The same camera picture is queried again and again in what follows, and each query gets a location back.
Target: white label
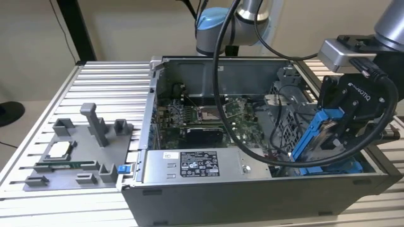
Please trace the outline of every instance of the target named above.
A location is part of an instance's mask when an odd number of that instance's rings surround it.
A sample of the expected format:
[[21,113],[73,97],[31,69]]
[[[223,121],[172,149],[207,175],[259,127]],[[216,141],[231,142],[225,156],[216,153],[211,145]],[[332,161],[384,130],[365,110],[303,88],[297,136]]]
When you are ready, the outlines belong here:
[[179,152],[164,152],[164,159],[179,159]]

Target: green circuit board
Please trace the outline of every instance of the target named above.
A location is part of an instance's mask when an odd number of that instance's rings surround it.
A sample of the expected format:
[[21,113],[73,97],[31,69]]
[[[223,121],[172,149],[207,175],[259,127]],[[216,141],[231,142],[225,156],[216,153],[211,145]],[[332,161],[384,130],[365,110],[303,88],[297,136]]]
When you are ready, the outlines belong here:
[[[161,148],[180,149],[187,141],[187,129],[220,128],[223,129],[223,142],[216,144],[216,148],[236,146],[233,140],[225,132],[216,106],[181,106],[179,102],[172,102],[161,107],[160,128],[161,128]],[[252,104],[245,98],[232,97],[224,104],[224,111],[233,126],[237,138],[248,148],[268,148],[264,140],[264,133],[257,123]]]

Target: screw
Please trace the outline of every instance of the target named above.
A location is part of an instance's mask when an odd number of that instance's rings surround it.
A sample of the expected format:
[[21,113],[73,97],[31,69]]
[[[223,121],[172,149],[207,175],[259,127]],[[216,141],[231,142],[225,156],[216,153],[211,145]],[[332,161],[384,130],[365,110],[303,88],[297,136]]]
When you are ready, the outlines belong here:
[[364,41],[357,42],[356,46],[363,46],[365,45]]
[[243,165],[243,173],[248,174],[251,172],[251,167],[248,165]]

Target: black pole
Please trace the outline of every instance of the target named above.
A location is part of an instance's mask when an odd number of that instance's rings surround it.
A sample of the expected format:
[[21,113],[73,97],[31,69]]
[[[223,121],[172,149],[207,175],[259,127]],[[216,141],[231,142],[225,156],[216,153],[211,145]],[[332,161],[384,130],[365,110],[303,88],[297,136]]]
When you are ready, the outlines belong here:
[[77,0],[57,0],[65,25],[71,33],[76,51],[81,61],[96,61],[85,23]]
[[5,102],[0,104],[0,127],[9,125],[25,113],[25,108],[21,103]]
[[225,46],[227,56],[239,56],[239,46]]

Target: motherboard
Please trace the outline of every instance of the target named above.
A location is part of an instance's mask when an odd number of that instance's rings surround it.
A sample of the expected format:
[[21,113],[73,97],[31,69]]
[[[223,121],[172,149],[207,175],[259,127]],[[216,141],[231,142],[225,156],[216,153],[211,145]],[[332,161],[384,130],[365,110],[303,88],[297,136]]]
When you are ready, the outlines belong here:
[[[183,95],[180,99],[161,102],[159,106],[161,149],[228,148],[236,146],[231,139],[213,105],[213,99]],[[224,98],[227,119],[237,138],[248,148],[268,149],[264,132],[253,111],[253,102],[247,96]]]

